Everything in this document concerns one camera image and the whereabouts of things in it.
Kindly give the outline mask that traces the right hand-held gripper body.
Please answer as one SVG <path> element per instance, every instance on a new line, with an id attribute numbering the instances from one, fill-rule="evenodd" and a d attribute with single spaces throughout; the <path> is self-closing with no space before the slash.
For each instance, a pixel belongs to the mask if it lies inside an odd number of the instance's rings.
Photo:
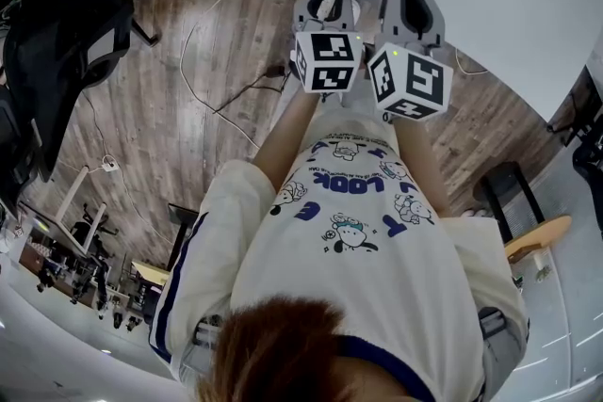
<path id="1" fill-rule="evenodd" d="M 442 37 L 402 39 L 384 33 L 375 37 L 367 61 L 376 106 L 382 112 L 425 121 L 448 109 L 453 69 L 432 56 Z"/>

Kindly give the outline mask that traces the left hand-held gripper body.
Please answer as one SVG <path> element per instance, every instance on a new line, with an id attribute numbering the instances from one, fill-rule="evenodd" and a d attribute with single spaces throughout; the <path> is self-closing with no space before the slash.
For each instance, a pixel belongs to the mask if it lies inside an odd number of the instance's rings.
<path id="1" fill-rule="evenodd" d="M 306 93 L 351 90 L 363 53 L 363 36 L 353 21 L 298 17 L 293 22 L 289 66 Z"/>

